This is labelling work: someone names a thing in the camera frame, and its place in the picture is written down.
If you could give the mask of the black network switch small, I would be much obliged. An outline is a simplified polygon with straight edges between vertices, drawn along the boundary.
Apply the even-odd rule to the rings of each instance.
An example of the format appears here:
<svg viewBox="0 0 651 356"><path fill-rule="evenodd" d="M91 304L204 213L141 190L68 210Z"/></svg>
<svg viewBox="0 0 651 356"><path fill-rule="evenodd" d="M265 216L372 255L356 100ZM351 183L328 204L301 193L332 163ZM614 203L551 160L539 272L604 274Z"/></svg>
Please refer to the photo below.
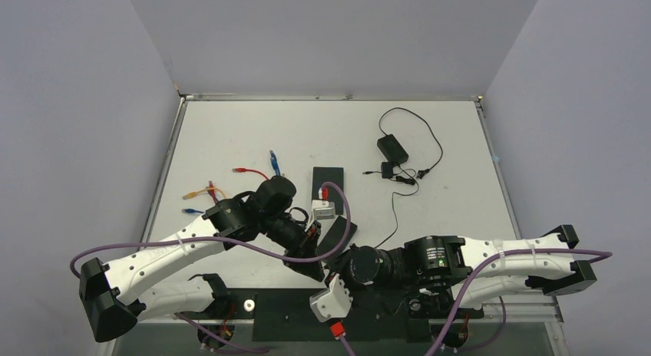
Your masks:
<svg viewBox="0 0 651 356"><path fill-rule="evenodd" d="M346 224L347 224L347 219L344 216L337 216L334 223L330 226L327 233L322 237L321 241L319 242L318 245L319 255L323 255L329 252L339 244L342 237L344 236ZM343 251L347 249L351 239L354 237L357 230L358 230L358 226L352 222L350 226L349 234L347 235L346 239L343 241L343 244L339 247L339 249L332 255L332 258L336 257L337 255L340 255Z"/></svg>

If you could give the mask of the black power adapter with cord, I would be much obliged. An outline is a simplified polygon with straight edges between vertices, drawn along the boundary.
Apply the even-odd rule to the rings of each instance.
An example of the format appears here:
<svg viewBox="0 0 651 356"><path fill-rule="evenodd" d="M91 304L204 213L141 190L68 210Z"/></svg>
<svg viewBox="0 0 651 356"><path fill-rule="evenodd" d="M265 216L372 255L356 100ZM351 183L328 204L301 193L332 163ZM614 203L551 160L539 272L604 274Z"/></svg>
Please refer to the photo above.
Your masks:
<svg viewBox="0 0 651 356"><path fill-rule="evenodd" d="M385 158L384 162L390 162L390 163L392 163L394 165L397 164L397 165L402 167L402 165L407 163L408 159L409 159L409 155L408 155L406 149L400 144L397 137L393 133L389 133L388 131L386 131L382 126L382 123L383 123L384 119L391 112L395 112L395 111L401 111L401 112L405 112L407 114L410 114L410 115L416 117L418 120L420 120L426 126L430 136L432 137L436 147L438 148L439 153L438 153L438 157L435 159L435 161L433 162L432 165L430 165L428 167L425 167L425 168L422 168L421 170L430 168L431 171L432 171L442 161L443 156L444 156L444 148L443 148L440 140L438 139L438 137L435 135L435 133L434 133L431 125L429 124L429 122L427 122L426 119L424 119L419 114L416 114L414 111L409 110L409 109L404 108L404 107L390 108L386 112L384 112L380 116L380 118L378 119L378 129L382 133L382 136L377 139L376 146L379 149L379 151L381 152L382 156ZM395 208L396 197L397 196L399 196L399 197L411 197L411 196L416 195L420 190L419 180L417 180L418 183L416 185L414 185L415 190L413 192L411 192L411 193L400 193L398 191L391 192L391 202L390 202L390 204L391 204L392 215L393 215L393 218L394 218L395 228L382 241L380 241L377 245L374 246L375 249L379 249L388 240L393 238L394 235L398 232L399 221L398 221L398 214L397 214L396 208Z"/></svg>

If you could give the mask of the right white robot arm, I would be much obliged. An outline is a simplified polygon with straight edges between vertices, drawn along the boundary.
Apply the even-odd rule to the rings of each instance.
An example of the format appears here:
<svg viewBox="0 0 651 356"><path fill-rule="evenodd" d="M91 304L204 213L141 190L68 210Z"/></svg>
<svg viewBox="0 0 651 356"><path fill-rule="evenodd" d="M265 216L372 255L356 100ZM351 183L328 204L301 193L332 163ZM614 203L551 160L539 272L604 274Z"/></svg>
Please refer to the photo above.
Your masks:
<svg viewBox="0 0 651 356"><path fill-rule="evenodd" d="M508 293L559 296L589 288L596 275L590 260L573 253L578 243L571 225L535 239L424 236L395 249L352 246L329 268L352 291L429 294L439 313L453 315Z"/></svg>

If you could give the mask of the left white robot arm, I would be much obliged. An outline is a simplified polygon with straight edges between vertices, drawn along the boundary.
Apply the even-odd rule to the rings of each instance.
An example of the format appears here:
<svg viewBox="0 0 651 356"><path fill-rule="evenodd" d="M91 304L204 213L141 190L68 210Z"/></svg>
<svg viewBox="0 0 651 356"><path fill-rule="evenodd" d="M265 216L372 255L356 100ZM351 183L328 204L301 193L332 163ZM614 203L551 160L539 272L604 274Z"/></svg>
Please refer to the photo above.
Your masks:
<svg viewBox="0 0 651 356"><path fill-rule="evenodd" d="M220 200L165 241L142 242L134 254L109 262L92 258L73 269L94 340L114 340L139 320L164 313L224 315L229 296L215 275L202 275L177 287L156 285L196 261L234 246L267 255L265 249L251 245L259 234L284 248L280 258L293 271L323 280L321 262L326 255L318 253L320 225L292 218L289 208L295 194L292 182L274 176L255 191Z"/></svg>

